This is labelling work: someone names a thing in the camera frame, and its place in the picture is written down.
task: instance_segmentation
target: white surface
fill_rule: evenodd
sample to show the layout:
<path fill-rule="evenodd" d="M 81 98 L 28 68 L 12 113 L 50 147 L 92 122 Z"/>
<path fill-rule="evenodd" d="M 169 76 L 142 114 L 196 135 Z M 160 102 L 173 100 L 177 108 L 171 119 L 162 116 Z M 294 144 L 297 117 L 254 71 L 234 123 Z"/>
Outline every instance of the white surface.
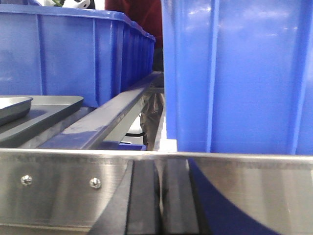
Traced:
<path fill-rule="evenodd" d="M 140 127 L 140 116 L 138 116 L 132 123 L 127 133 L 140 134 L 142 129 Z M 133 144 L 143 144 L 143 137 L 129 137 L 125 136 L 122 142 L 133 143 Z"/>
<path fill-rule="evenodd" d="M 165 108 L 162 113 L 160 125 L 156 134 L 156 142 L 153 151 L 177 152 L 177 140 L 168 139 L 166 136 Z"/>

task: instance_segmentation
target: stainless steel panel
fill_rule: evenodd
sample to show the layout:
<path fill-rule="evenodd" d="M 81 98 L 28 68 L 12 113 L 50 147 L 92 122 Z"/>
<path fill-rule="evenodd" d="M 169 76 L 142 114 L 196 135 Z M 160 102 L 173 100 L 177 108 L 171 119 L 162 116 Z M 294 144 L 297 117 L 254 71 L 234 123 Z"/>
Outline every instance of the stainless steel panel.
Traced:
<path fill-rule="evenodd" d="M 0 223 L 87 228 L 110 197 L 104 187 L 114 191 L 127 160 L 155 159 L 161 169 L 174 158 L 194 158 L 230 202 L 263 225 L 313 234 L 312 156 L 0 149 Z M 25 174 L 32 185 L 20 183 Z M 100 191 L 88 186 L 95 175 L 105 179 Z"/>
<path fill-rule="evenodd" d="M 23 118 L 0 126 L 0 147 L 18 147 L 79 110 L 80 96 L 34 95 Z"/>
<path fill-rule="evenodd" d="M 28 114 L 31 97 L 1 97 L 0 96 L 0 126 Z"/>
<path fill-rule="evenodd" d="M 0 157 L 0 224 L 90 227 L 122 179 L 128 160 L 76 156 Z M 21 177 L 32 184 L 24 186 Z M 90 187 L 92 178 L 99 189 Z"/>

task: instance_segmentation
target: gray metal bar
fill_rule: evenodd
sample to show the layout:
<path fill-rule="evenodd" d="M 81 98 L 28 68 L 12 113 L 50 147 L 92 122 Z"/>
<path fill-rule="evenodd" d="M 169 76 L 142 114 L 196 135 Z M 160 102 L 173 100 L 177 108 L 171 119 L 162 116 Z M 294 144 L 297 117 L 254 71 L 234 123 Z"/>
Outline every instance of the gray metal bar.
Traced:
<path fill-rule="evenodd" d="M 126 133 L 135 118 L 134 109 L 139 113 L 144 105 L 141 97 L 148 90 L 150 83 L 160 75 L 160 72 L 151 73 L 130 90 L 117 95 L 39 148 L 95 149 L 123 119 L 129 118 L 128 122 L 122 122 Z M 120 141 L 120 135 L 115 136 L 116 139 L 112 137 L 109 141 Z"/>
<path fill-rule="evenodd" d="M 134 161 L 126 235 L 160 234 L 159 179 L 154 161 Z"/>

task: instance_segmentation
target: plastic bin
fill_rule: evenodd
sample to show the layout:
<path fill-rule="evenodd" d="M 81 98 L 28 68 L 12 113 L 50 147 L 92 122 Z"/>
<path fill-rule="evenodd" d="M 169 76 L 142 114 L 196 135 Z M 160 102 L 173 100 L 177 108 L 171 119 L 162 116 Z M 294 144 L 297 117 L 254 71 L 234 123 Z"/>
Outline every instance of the plastic bin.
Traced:
<path fill-rule="evenodd" d="M 313 154 L 313 2 L 162 0 L 179 151 Z"/>
<path fill-rule="evenodd" d="M 155 39 L 133 25 L 114 11 L 0 4 L 0 94 L 79 95 L 102 105 L 152 71 L 149 63 L 137 73 L 137 57 L 141 38 Z"/>

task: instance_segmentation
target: metal tray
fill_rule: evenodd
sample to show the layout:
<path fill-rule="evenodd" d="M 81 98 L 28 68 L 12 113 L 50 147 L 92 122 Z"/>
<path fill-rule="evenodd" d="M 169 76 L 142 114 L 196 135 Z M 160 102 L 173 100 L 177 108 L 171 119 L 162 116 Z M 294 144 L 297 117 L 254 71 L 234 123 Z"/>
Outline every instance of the metal tray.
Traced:
<path fill-rule="evenodd" d="M 0 97 L 0 126 L 29 113 L 31 97 Z"/>
<path fill-rule="evenodd" d="M 78 111 L 84 100 L 80 96 L 31 95 L 29 97 L 33 98 L 29 113 L 0 126 L 0 147 L 19 147 Z"/>

